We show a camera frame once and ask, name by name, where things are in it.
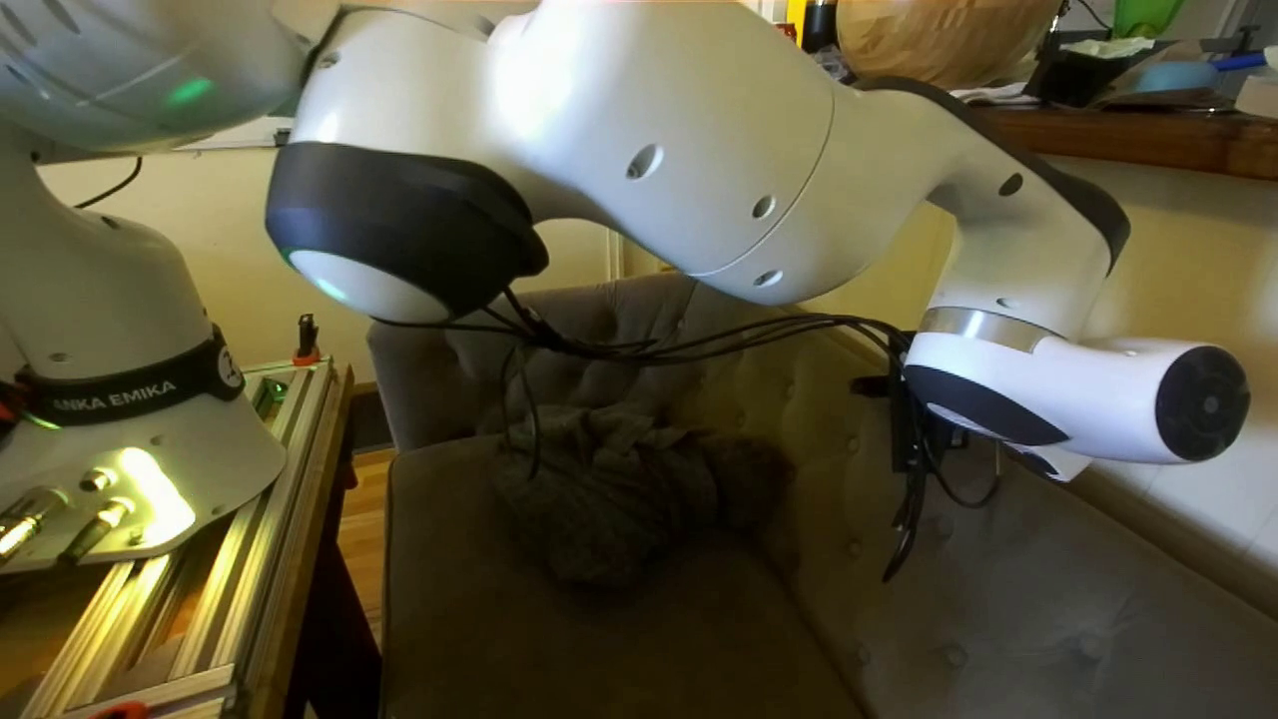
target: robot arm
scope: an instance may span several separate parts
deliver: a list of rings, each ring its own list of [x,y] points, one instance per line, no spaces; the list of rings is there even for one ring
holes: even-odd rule
[[[738,5],[544,0],[528,16],[348,11],[271,178],[279,252],[344,304],[446,318],[589,214],[754,304],[856,281],[918,202],[959,252],[910,390],[1069,478],[1085,458],[1209,458],[1247,375],[1197,344],[1077,346],[1125,214],[910,83],[843,89]]]

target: green light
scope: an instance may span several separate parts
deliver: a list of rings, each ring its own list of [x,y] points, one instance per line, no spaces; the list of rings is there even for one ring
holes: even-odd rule
[[[211,93],[211,80],[208,80],[208,77],[180,80],[180,83],[166,96],[166,108],[199,103],[208,93]]]

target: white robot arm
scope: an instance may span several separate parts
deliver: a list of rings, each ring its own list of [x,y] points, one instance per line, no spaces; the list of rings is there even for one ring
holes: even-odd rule
[[[446,318],[589,214],[681,272],[795,304],[870,266],[918,202],[959,252],[902,381],[1069,478],[1209,458],[1247,375],[1197,344],[1077,346],[1121,209],[968,126],[916,83],[843,89],[738,5],[544,0],[522,16],[348,11],[279,153],[267,228],[344,304]]]

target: shelf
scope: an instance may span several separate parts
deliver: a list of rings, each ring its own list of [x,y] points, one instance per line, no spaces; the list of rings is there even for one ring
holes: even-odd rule
[[[1035,156],[1083,156],[1278,178],[1278,124],[1184,112],[980,108],[971,118]]]

